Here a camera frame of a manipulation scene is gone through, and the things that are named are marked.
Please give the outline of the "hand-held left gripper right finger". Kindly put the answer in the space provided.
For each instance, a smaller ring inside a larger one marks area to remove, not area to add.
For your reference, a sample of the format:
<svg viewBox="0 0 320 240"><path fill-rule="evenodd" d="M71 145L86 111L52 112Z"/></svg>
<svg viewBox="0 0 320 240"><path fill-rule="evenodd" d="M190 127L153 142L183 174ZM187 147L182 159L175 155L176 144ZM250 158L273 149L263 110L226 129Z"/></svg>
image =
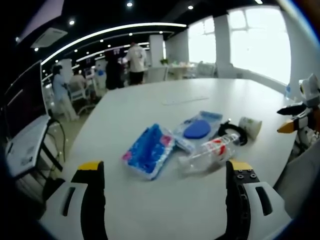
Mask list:
<svg viewBox="0 0 320 240"><path fill-rule="evenodd" d="M226 240L273 240L291 222L276 190L246 162L226 162Z"/></svg>

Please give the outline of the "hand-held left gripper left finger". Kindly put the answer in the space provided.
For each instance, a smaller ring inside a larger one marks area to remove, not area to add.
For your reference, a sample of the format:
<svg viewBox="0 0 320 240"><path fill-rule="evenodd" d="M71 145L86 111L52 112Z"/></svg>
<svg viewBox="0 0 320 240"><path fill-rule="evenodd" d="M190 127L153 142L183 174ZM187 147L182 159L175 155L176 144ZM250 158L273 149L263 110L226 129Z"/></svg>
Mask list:
<svg viewBox="0 0 320 240"><path fill-rule="evenodd" d="M56 240L107 240L104 163L80 165L71 181L59 178L39 222Z"/></svg>

